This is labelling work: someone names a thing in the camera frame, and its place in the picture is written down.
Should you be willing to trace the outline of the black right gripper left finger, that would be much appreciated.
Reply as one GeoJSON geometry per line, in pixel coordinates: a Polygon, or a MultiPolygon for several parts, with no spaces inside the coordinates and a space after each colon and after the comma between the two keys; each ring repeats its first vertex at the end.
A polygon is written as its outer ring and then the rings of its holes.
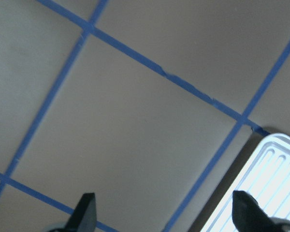
{"type": "Polygon", "coordinates": [[[84,193],[65,225],[66,230],[94,230],[97,224],[95,193],[84,193]]]}

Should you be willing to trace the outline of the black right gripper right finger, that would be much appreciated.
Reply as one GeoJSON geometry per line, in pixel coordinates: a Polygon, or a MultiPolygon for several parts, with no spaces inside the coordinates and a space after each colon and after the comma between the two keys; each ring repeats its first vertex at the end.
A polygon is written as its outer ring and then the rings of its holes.
{"type": "Polygon", "coordinates": [[[232,221],[239,232],[277,232],[275,223],[247,192],[232,193],[232,221]]]}

